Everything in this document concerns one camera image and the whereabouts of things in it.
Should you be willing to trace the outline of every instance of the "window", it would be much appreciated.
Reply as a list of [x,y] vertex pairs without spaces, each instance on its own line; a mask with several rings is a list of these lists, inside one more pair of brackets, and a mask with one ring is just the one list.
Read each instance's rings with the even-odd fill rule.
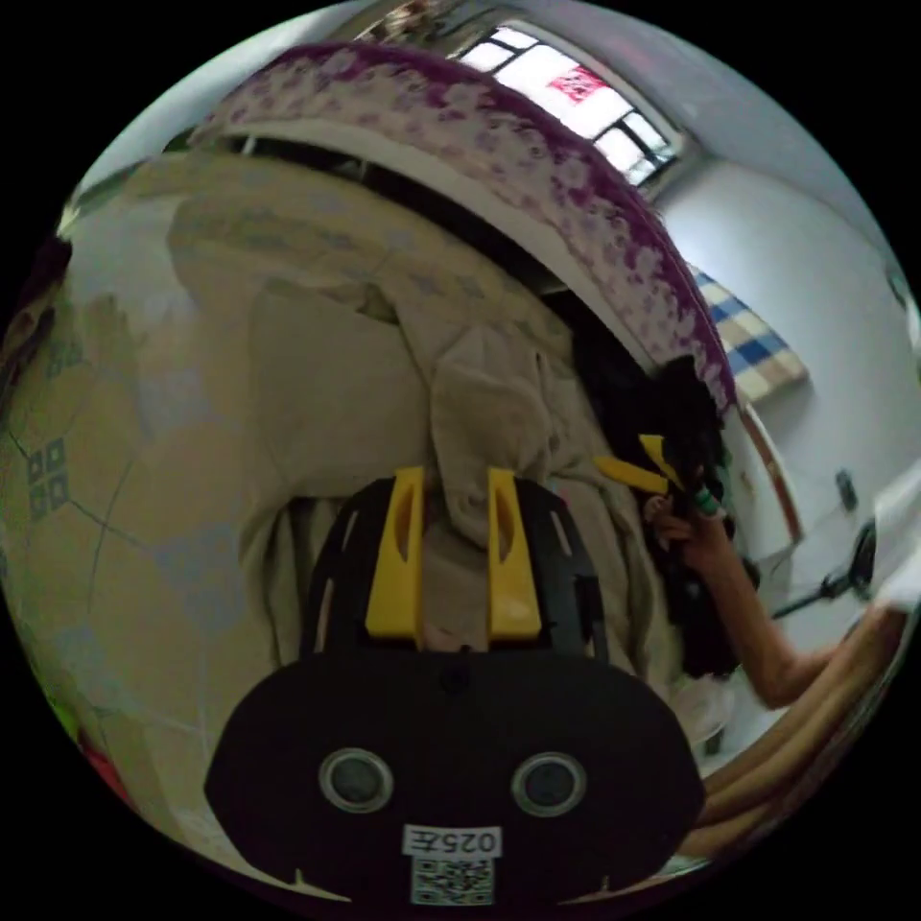
[[458,60],[492,74],[592,141],[633,185],[675,159],[674,144],[624,95],[540,38],[502,26]]

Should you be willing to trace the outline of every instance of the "red paper sign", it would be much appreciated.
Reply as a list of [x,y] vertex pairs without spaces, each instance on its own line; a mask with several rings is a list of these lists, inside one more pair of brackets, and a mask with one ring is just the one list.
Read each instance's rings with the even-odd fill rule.
[[574,103],[584,103],[596,90],[604,89],[607,83],[579,66],[551,81],[550,86],[565,93]]

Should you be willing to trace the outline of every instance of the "red object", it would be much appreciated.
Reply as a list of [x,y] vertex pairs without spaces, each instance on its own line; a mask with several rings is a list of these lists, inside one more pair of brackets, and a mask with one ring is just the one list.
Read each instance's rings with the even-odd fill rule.
[[109,789],[116,793],[126,805],[134,809],[134,804],[131,802],[130,797],[128,796],[128,791],[125,790],[125,788],[122,786],[122,782],[119,779],[118,773],[116,772],[115,767],[112,765],[111,761],[105,755],[101,755],[98,751],[93,751],[93,749],[90,748],[84,740],[81,740],[80,748],[86,760],[94,768],[96,768],[96,772],[99,774],[99,776],[106,781]]
[[605,89],[607,83],[596,77],[590,70],[579,66],[551,81],[550,86],[564,93],[574,103],[584,103],[592,93]]

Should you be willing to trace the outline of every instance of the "purple floral fabric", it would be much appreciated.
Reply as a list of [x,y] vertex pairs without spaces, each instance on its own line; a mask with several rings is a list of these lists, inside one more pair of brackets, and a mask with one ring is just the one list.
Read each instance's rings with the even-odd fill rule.
[[647,366],[693,355],[720,411],[736,402],[714,322],[664,226],[591,142],[525,96],[417,49],[300,45],[230,93],[190,143],[303,119],[364,128],[433,154],[552,227]]

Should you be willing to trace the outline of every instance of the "blue and white checkered cloth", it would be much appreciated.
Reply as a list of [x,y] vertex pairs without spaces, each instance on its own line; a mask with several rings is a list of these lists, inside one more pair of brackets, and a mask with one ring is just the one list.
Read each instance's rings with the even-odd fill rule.
[[710,307],[741,396],[756,403],[809,377],[799,356],[753,310],[705,272],[688,268]]

